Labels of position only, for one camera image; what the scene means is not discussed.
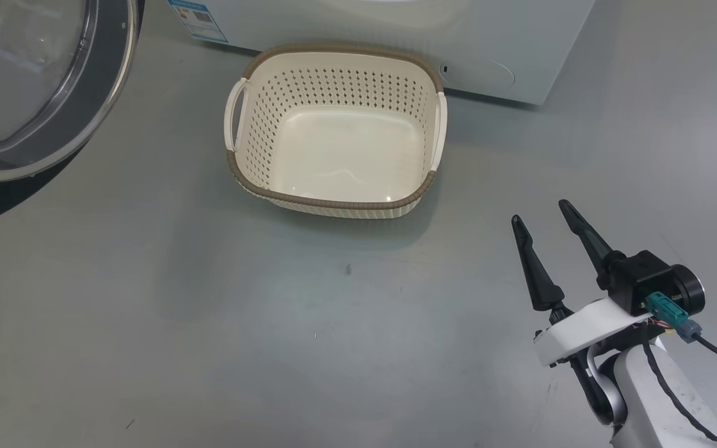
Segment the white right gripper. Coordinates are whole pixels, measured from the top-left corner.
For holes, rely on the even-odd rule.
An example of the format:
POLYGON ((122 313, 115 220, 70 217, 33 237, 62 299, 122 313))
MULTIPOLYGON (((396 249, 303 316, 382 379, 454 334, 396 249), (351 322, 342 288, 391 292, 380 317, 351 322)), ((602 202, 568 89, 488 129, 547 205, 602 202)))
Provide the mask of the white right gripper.
MULTIPOLYGON (((612 281, 610 266, 626 259, 626 255, 613 250, 569 200, 561 199, 558 206, 594 266, 597 285, 607 291, 612 281)), ((623 424, 627 416, 625 400, 614 382, 600 374, 595 358, 604 350, 608 338, 648 321, 651 314, 634 317, 610 298, 594 301, 574 313, 565 306, 563 290, 552 281, 537 256, 533 238, 520 215, 513 215, 510 224, 532 308, 550 313, 551 326, 534 337, 538 360, 543 366, 568 364, 597 420, 603 425, 623 424)))

